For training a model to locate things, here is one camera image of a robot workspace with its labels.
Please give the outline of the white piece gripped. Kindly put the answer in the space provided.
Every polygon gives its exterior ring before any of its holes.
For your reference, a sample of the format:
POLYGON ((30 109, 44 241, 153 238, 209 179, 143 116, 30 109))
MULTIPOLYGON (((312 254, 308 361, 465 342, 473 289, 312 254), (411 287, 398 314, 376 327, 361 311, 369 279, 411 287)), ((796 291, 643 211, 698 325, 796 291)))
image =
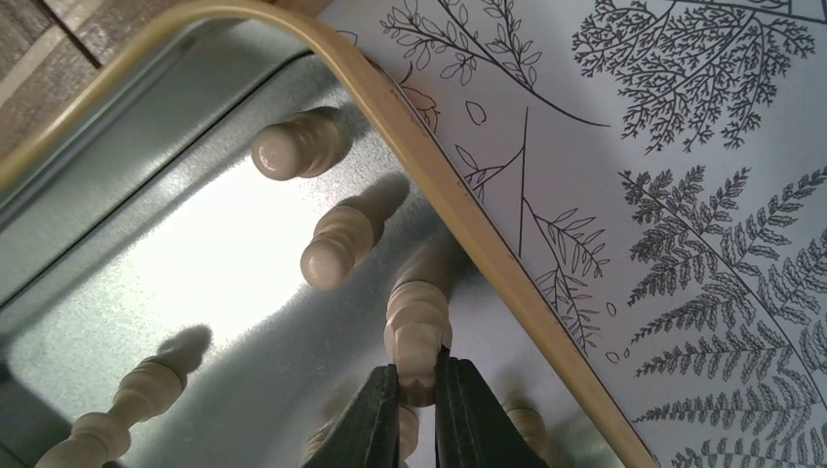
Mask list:
POLYGON ((398 271, 386 305, 383 339, 396 366, 404 406, 435 403, 438 357, 453 343, 449 302, 462 259, 452 236, 433 237, 398 271))

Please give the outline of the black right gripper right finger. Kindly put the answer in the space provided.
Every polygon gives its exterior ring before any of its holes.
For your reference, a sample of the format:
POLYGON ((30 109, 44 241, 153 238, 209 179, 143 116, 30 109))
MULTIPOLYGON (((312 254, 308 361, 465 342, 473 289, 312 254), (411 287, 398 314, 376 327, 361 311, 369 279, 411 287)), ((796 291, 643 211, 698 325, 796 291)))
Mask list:
POLYGON ((436 365, 436 465, 544 467, 474 364, 442 347, 436 365))

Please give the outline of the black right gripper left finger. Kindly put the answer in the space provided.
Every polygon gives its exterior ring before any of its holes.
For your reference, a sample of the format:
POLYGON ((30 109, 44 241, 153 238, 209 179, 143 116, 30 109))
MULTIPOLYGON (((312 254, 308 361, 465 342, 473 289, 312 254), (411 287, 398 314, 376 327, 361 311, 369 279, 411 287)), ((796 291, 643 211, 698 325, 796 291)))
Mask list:
POLYGON ((397 467, 399 384, 394 365, 374 368, 304 467, 397 467))

